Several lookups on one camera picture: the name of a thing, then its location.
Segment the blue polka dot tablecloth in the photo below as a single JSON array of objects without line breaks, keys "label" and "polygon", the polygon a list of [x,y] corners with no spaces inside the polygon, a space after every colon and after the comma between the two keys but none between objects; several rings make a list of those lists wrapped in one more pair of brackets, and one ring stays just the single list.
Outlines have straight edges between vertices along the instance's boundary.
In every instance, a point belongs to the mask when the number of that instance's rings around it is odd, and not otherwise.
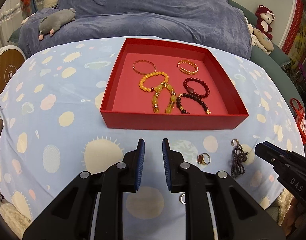
[{"label": "blue polka dot tablecloth", "polygon": [[[99,113],[112,67],[126,37],[48,48],[29,58],[0,95],[0,192],[34,220],[81,171],[105,171],[145,141],[142,183],[124,194],[125,239],[184,239],[185,207],[168,191],[162,140],[187,162],[210,173],[230,173],[237,138],[248,159],[237,182],[265,209],[283,189],[270,164],[254,153],[269,141],[304,154],[295,120],[258,65],[209,48],[240,94],[249,117],[234,130],[148,131],[108,129]],[[196,163],[207,152],[210,165]]]}]

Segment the beige fluffy fabric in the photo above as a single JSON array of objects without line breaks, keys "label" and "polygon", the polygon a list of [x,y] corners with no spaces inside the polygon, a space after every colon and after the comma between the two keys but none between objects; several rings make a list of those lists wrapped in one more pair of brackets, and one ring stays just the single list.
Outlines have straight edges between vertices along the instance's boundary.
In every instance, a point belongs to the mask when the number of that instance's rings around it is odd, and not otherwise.
[{"label": "beige fluffy fabric", "polygon": [[284,220],[284,217],[291,206],[291,201],[293,195],[285,188],[282,193],[277,198],[277,203],[279,206],[279,216],[278,216],[278,225],[281,226]]},{"label": "beige fluffy fabric", "polygon": [[0,214],[17,237],[22,239],[23,233],[29,227],[31,221],[21,215],[10,203],[5,203],[0,206]]}]

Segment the red box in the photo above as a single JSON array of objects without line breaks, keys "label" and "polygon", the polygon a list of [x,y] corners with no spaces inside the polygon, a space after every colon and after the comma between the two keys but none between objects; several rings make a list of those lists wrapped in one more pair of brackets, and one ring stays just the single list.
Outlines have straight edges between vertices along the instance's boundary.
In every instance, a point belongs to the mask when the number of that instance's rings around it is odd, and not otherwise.
[{"label": "red box", "polygon": [[[158,98],[160,113],[155,114],[152,107],[154,92],[144,92],[139,88],[142,75],[133,70],[137,60],[153,62],[157,71],[169,75],[169,84],[176,94],[186,93],[183,81],[188,77],[203,80],[209,87],[210,95],[203,99],[210,115],[189,98],[182,98],[182,106],[190,114],[181,114],[174,106],[171,114],[165,114],[170,93],[163,89]],[[194,76],[182,73],[177,64],[181,59],[193,61],[199,71]],[[136,69],[143,73],[154,71],[148,63],[137,63]],[[187,70],[194,68],[181,64]],[[148,78],[144,86],[156,87],[164,81],[163,76]],[[199,94],[205,89],[197,82],[189,82]],[[127,38],[112,69],[101,105],[101,114],[108,128],[137,130],[222,130],[237,127],[246,117],[247,110],[229,77],[205,48],[163,40]]]}]

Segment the red bag handle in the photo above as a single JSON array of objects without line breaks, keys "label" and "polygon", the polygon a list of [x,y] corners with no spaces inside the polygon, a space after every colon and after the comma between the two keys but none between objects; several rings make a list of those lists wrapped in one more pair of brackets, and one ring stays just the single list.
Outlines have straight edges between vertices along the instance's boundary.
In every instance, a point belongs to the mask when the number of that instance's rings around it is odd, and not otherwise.
[{"label": "red bag handle", "polygon": [[[298,109],[294,106],[293,101],[295,101],[297,103]],[[303,109],[303,107],[302,107],[301,103],[299,102],[299,100],[296,99],[296,98],[292,98],[290,103],[291,103],[291,107],[294,109],[294,111],[300,116],[301,115],[300,111]]]}]

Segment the red gift bag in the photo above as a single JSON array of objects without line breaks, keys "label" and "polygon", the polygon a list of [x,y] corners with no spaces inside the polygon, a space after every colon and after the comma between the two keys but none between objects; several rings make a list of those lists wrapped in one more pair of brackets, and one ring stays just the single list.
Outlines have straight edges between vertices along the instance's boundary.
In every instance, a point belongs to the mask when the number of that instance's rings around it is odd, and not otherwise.
[{"label": "red gift bag", "polygon": [[291,103],[291,107],[296,112],[295,121],[298,126],[298,130],[300,132],[301,139],[303,140],[303,144],[305,144],[306,143],[306,118],[305,118],[304,108],[302,107],[302,105],[296,98],[292,98],[290,103]]}]

